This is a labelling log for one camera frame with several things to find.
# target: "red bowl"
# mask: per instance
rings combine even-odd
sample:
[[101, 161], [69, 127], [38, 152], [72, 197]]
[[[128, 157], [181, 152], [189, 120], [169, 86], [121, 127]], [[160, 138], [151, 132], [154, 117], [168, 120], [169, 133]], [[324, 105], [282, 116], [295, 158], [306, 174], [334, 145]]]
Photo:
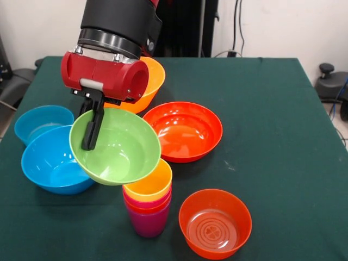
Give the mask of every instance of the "red bowl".
[[163, 202], [165, 202], [170, 197], [170, 195], [172, 195], [172, 186], [170, 185], [168, 192], [159, 200], [152, 201], [152, 202], [140, 202], [128, 196], [127, 192], [125, 191], [123, 187], [122, 187], [122, 190], [123, 190], [123, 196], [127, 199], [127, 201], [137, 208], [155, 208], [161, 205]]
[[154, 208], [138, 208], [134, 205], [132, 205], [129, 201], [127, 201], [125, 197], [125, 192], [123, 192], [123, 200], [125, 202], [125, 205], [127, 208], [131, 209], [132, 211], [142, 214], [142, 215], [150, 215], [150, 214], [155, 214], [157, 212], [160, 212], [162, 209], [164, 209], [168, 203], [171, 201], [172, 195], [170, 194], [169, 197], [160, 205], [154, 207]]
[[190, 248], [213, 260], [236, 253], [252, 229], [248, 208], [236, 196], [219, 189], [190, 195], [180, 208], [179, 224]]
[[222, 138], [220, 119], [209, 109], [190, 102], [159, 105], [144, 116], [156, 131], [162, 158], [174, 163], [198, 160]]

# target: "bowl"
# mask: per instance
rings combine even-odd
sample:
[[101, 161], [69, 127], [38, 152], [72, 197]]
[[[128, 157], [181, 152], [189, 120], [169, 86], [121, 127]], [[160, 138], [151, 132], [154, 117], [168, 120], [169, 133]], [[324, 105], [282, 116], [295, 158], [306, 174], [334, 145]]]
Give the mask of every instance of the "bowl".
[[168, 192], [162, 198], [160, 198], [159, 200], [151, 201], [151, 202], [141, 202], [141, 201], [137, 201], [137, 200], [134, 200], [131, 197], [129, 197], [127, 195], [127, 193], [125, 193], [125, 189], [124, 188], [122, 188], [122, 190], [123, 190], [124, 198], [130, 204], [132, 204], [133, 206], [135, 206], [137, 208], [155, 208], [158, 205], [161, 205], [163, 202], [165, 202], [170, 197], [170, 195], [172, 194], [172, 187], [170, 186]]
[[41, 134], [22, 155], [25, 176], [39, 187], [56, 194], [78, 194], [95, 183], [71, 153], [70, 129], [71, 126], [63, 126]]
[[159, 88], [162, 86], [165, 80], [165, 71], [163, 66], [150, 57], [141, 57], [142, 60], [148, 67], [148, 84], [143, 96], [134, 104], [122, 102], [120, 106], [105, 103], [105, 108], [121, 108], [133, 113], [140, 113], [145, 110], [151, 103]]
[[163, 159], [156, 168], [142, 180], [123, 185], [125, 193], [140, 202], [151, 202], [162, 198], [169, 190], [172, 182], [172, 169]]
[[75, 120], [70, 147], [77, 163], [96, 182], [104, 185], [133, 183], [147, 177], [158, 165], [161, 148], [151, 126], [129, 111], [105, 108], [94, 150], [81, 144], [93, 111]]
[[190, 195], [179, 211], [179, 225], [190, 248], [207, 259], [224, 259], [248, 240], [252, 220], [236, 196], [219, 189]]
[[155, 213], [161, 211], [162, 209], [165, 208], [165, 206], [167, 206], [167, 204], [171, 201], [171, 199], [172, 199], [172, 196], [170, 194], [169, 197], [167, 197], [162, 204], [160, 204], [156, 207], [139, 208], [139, 207], [132, 205], [129, 201], [127, 201], [127, 198], [125, 197], [125, 193], [123, 192], [123, 201], [125, 202], [126, 207], [131, 209], [132, 211], [138, 213], [138, 214], [144, 214], [144, 215], [155, 214]]
[[73, 113], [65, 107], [46, 105], [31, 109], [18, 118], [15, 124], [17, 137], [26, 145], [44, 132], [60, 126], [72, 125]]
[[220, 119], [209, 109], [190, 102], [159, 105], [144, 115], [158, 134], [162, 158], [188, 163], [211, 152], [222, 138]]

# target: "dark green cloth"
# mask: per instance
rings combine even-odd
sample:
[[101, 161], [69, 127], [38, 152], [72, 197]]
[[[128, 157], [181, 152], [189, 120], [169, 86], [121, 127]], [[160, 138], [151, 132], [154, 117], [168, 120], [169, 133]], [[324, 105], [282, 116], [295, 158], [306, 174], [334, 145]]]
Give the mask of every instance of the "dark green cloth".
[[0, 143], [0, 260], [202, 260], [178, 212], [205, 188], [235, 194], [251, 212], [249, 241], [230, 260], [348, 260], [348, 154], [297, 59], [158, 59], [167, 75], [151, 107], [199, 103], [224, 133], [202, 160], [171, 164], [170, 215], [155, 239], [135, 234], [120, 187], [60, 196], [23, 175], [16, 119], [44, 104], [77, 115], [82, 103], [64, 87], [60, 60], [44, 60]]

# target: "stacked cups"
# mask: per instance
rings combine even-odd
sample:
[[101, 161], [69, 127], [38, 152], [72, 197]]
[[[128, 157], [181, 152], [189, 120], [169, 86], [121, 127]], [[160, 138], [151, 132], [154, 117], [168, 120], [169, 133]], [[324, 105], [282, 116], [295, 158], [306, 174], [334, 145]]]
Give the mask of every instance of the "stacked cups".
[[135, 231], [153, 238], [165, 228], [172, 198], [172, 170], [160, 159], [146, 178], [123, 185], [123, 200]]

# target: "magenta cup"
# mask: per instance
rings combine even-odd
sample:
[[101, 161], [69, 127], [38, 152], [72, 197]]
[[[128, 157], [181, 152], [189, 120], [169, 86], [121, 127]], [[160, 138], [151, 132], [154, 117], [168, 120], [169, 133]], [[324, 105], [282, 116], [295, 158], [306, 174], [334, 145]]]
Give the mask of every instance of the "magenta cup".
[[144, 215], [132, 211], [126, 205], [134, 230], [138, 235], [144, 238], [154, 238], [163, 232], [167, 223], [169, 207], [170, 202], [161, 211], [150, 215]]
[[128, 196], [128, 194], [125, 192], [125, 189], [122, 188], [122, 190], [123, 190], [123, 196], [133, 206], [137, 208], [155, 208], [163, 204], [170, 197], [172, 193], [172, 186], [170, 186], [168, 192], [163, 197], [161, 197], [159, 200], [152, 201], [152, 202], [141, 202], [141, 201], [134, 200], [130, 196]]

